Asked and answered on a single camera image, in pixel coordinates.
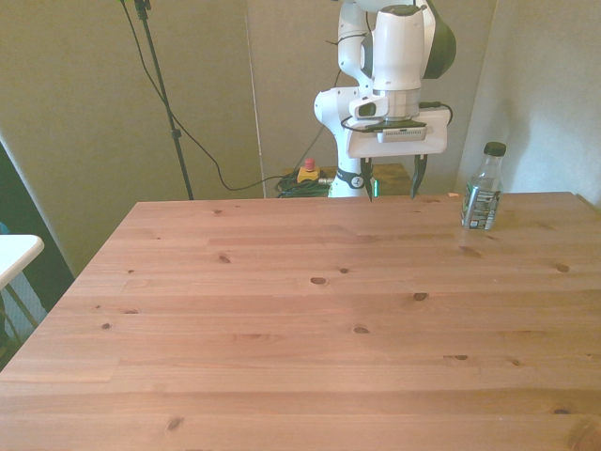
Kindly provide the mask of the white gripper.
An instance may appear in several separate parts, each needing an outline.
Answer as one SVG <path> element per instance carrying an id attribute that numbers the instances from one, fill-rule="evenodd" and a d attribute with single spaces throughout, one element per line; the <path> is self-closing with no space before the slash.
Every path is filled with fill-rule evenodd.
<path id="1" fill-rule="evenodd" d="M 361 158 L 363 186 L 373 200 L 373 163 L 369 158 L 414 156 L 414 172 L 409 195 L 414 198 L 424 179 L 428 154 L 447 148 L 449 109 L 423 109 L 412 119 L 397 122 L 352 118 L 347 126 L 347 155 Z"/>

